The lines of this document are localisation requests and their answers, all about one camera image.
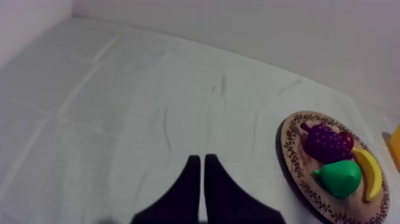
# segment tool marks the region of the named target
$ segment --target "round wooden plate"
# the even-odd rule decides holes
[[[382,189],[371,202],[366,202],[364,199],[364,178],[357,190],[345,199],[340,200],[331,196],[311,176],[313,170],[320,169],[324,164],[304,152],[301,142],[307,137],[307,132],[300,128],[303,122],[306,122],[308,126],[325,123],[336,132],[347,131],[354,137],[356,148],[369,152],[370,150],[347,127],[327,115],[313,111],[300,111],[286,118],[280,131],[282,155],[291,177],[305,199],[325,219],[333,223],[383,223],[389,210],[389,189],[384,174],[382,173]]]

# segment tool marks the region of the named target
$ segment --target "yellow banana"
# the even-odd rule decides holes
[[[376,159],[367,150],[353,148],[352,152],[366,175],[367,191],[365,199],[371,201],[382,187],[382,172]]]

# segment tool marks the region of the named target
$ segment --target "purple grapes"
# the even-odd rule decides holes
[[[308,132],[304,151],[320,163],[334,163],[353,158],[352,147],[348,147],[348,141],[324,123],[313,127],[302,123],[300,127]]]

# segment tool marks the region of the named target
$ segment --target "table surface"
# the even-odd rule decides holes
[[[390,189],[386,148],[400,117],[297,74],[159,33],[74,18],[0,71],[0,223],[128,223],[165,193],[191,154],[216,153],[287,223],[320,223],[277,161],[288,115],[313,110],[355,132]],[[207,219],[201,195],[199,217]]]

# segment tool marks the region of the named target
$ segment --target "plastic fruit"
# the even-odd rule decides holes
[[[342,137],[343,141],[345,141],[347,149],[352,150],[354,147],[353,136],[349,132],[339,132],[339,135]]]
[[[340,199],[352,194],[361,182],[360,168],[352,160],[327,164],[313,174],[330,194]]]
[[[300,127],[308,132],[304,151],[320,163],[334,163],[353,158],[352,148],[349,148],[350,140],[347,136],[344,136],[345,134],[334,132],[324,123],[313,127],[308,127],[306,123],[302,123]]]
[[[390,137],[390,146],[394,152],[394,160],[397,161],[397,166],[400,166],[400,125],[397,126],[396,130]]]
[[[376,159],[367,150],[353,148],[352,152],[367,179],[365,199],[371,201],[379,193],[382,187],[382,172]]]

